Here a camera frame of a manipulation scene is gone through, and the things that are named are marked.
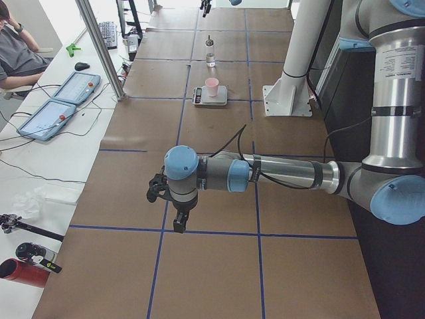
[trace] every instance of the green clamp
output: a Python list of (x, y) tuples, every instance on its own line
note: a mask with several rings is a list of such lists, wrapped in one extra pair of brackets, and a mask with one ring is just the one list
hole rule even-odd
[(74, 43), (71, 43), (70, 45), (66, 47), (66, 50), (68, 51), (69, 56), (72, 58), (74, 56), (74, 51), (81, 50), (81, 48), (78, 48), (75, 46)]

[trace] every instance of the gray shirt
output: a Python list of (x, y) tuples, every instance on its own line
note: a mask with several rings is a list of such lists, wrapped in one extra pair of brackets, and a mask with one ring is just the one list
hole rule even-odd
[(33, 75), (46, 70), (48, 61), (31, 51), (9, 27), (0, 31), (0, 80)]

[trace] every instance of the cup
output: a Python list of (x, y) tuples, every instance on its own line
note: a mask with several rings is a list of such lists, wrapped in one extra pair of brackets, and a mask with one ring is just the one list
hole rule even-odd
[(207, 78), (205, 80), (205, 86), (207, 87), (208, 95), (211, 97), (217, 96), (218, 94), (218, 84), (219, 81), (217, 78)]
[(0, 278), (40, 288), (46, 285), (49, 274), (49, 271), (13, 258), (0, 265)]

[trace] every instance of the warning label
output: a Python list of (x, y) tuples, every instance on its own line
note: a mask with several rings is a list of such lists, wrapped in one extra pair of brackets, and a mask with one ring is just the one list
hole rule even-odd
[(399, 78), (415, 78), (421, 81), (424, 47), (402, 47), (377, 53), (375, 83)]

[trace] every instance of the black mouse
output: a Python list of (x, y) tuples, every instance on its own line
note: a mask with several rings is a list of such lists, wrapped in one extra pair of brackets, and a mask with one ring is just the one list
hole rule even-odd
[(90, 68), (90, 65), (84, 62), (77, 62), (74, 68), (75, 68), (75, 71), (83, 71), (83, 70), (86, 70), (87, 68)]

